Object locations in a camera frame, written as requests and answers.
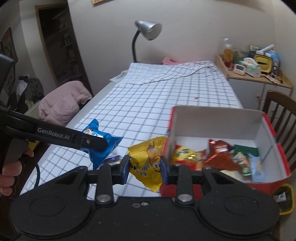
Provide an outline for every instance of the doorway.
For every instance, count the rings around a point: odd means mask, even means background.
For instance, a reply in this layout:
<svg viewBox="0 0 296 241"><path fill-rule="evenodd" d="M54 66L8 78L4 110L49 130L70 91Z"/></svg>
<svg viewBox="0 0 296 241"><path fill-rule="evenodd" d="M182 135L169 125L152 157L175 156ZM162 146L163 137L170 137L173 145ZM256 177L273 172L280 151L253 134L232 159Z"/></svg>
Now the doorway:
<svg viewBox="0 0 296 241"><path fill-rule="evenodd" d="M80 57L67 4L35 6L45 57L57 87L79 80L93 94Z"/></svg>

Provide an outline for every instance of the wooden cabinet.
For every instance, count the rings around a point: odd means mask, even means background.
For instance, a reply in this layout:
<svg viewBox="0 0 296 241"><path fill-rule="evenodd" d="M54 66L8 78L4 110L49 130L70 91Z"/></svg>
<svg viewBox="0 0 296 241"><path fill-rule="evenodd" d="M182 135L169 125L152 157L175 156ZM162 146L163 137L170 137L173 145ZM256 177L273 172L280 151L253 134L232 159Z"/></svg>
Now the wooden cabinet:
<svg viewBox="0 0 296 241"><path fill-rule="evenodd" d="M292 82L281 70L279 71L279 76L282 79L282 83L275 84L265 77L253 78L248 74L239 75L235 74L233 71L229 71L219 55L216 55L215 63L229 81L229 84L245 109L262 110L266 93L269 90L277 90L289 96L292 94ZM271 103L268 116L272 116L274 108L275 103ZM280 115L280 113L281 111L277 112L276 118L279 117L278 115Z"/></svg>
<svg viewBox="0 0 296 241"><path fill-rule="evenodd" d="M245 109L258 109L264 84L246 80L228 79L236 96Z"/></svg>

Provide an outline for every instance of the silver lamp shade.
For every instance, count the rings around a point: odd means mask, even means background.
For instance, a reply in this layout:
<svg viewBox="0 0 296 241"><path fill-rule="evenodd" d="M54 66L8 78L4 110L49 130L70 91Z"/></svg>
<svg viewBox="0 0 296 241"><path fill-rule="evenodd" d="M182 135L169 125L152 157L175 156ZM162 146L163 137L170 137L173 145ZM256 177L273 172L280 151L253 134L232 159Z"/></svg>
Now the silver lamp shade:
<svg viewBox="0 0 296 241"><path fill-rule="evenodd" d="M163 28L160 23L153 21L136 20L135 25L149 41L156 39Z"/></svg>

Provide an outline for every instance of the framed picture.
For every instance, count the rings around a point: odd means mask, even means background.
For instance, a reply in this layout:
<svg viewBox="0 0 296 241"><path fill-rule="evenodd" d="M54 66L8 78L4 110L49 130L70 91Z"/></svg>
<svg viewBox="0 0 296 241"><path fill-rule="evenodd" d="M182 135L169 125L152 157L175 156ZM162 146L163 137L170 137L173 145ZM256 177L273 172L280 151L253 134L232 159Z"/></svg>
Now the framed picture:
<svg viewBox="0 0 296 241"><path fill-rule="evenodd" d="M107 0L92 0L93 5L97 5L99 3L105 2Z"/></svg>
<svg viewBox="0 0 296 241"><path fill-rule="evenodd" d="M4 54L3 49L2 49L2 42L0 42L0 54Z"/></svg>
<svg viewBox="0 0 296 241"><path fill-rule="evenodd" d="M2 50L7 57L10 57L18 61L17 53L15 51L15 46L12 40L11 28L9 28L2 38Z"/></svg>
<svg viewBox="0 0 296 241"><path fill-rule="evenodd" d="M5 90L5 92L7 93L7 95L10 95L10 92L12 90L13 84L15 83L15 65L13 65L13 67L11 67L7 77L6 77L6 81L4 82L3 85L3 89Z"/></svg>

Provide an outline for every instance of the wooden countertop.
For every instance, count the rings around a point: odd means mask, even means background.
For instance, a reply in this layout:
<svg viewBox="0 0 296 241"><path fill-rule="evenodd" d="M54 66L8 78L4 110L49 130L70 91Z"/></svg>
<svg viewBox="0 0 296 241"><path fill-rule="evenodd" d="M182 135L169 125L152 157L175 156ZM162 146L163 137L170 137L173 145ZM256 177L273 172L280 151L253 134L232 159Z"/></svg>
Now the wooden countertop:
<svg viewBox="0 0 296 241"><path fill-rule="evenodd" d="M266 84L270 84L270 85L278 85L278 86L286 87L286 88L289 88L289 89L292 89L293 88L292 82L282 72L281 69L279 71L279 76L283 80L283 83L275 84L275 83L271 82L269 79L267 79L265 77L253 78L252 76L250 76L248 74L239 75L239 74L234 73L233 71L228 70L226 68L226 66L224 65L223 60L222 60L222 58L221 58L221 56L219 54L216 54L215 64L223 72L223 74L225 75L225 77L227 79L248 80L248 81L255 81L255 82L266 83Z"/></svg>

